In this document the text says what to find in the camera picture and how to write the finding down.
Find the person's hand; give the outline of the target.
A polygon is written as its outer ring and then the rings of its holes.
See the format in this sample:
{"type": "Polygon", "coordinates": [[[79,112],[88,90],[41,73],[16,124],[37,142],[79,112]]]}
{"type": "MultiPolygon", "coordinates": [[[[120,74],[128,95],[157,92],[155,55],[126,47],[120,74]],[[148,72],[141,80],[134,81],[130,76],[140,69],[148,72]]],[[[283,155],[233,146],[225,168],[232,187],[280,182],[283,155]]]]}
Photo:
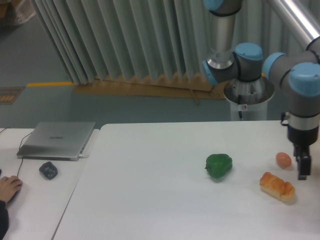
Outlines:
{"type": "Polygon", "coordinates": [[[17,176],[11,177],[4,176],[0,179],[0,200],[6,204],[17,191],[20,191],[23,181],[17,176]]]}

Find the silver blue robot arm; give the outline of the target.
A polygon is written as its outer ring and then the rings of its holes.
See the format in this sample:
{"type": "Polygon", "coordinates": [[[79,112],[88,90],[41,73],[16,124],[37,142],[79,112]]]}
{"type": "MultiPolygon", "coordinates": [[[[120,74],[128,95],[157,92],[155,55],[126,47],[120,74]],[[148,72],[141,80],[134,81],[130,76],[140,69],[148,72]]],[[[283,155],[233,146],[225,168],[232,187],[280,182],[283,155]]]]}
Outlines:
{"type": "Polygon", "coordinates": [[[312,169],[309,147],[317,141],[320,128],[320,25],[298,0],[271,0],[269,5],[289,27],[304,51],[295,57],[276,52],[263,58],[259,45],[244,42],[231,47],[240,0],[206,0],[204,6],[216,18],[217,30],[211,51],[202,66],[212,85],[230,81],[225,97],[243,106],[268,101],[278,87],[288,100],[288,112],[281,115],[287,137],[294,146],[298,179],[305,180],[312,169]]]}

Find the black sleeved forearm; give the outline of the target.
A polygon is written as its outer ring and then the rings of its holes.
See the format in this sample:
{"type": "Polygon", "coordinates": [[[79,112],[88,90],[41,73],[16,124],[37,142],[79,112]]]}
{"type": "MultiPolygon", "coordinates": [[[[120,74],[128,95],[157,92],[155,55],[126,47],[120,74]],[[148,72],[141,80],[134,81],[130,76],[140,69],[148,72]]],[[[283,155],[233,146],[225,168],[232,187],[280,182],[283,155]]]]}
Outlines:
{"type": "Polygon", "coordinates": [[[9,229],[9,213],[4,201],[0,201],[0,239],[3,240],[9,229]]]}

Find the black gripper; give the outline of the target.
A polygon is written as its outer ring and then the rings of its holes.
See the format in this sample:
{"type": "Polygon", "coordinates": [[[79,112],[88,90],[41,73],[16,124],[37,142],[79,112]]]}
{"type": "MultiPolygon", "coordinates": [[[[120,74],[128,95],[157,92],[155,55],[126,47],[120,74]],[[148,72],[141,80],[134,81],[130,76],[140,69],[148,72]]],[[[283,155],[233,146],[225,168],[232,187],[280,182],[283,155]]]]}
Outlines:
{"type": "Polygon", "coordinates": [[[294,144],[293,156],[298,165],[298,180],[306,180],[311,175],[312,166],[309,146],[317,141],[317,128],[300,130],[288,127],[287,138],[294,144]]]}

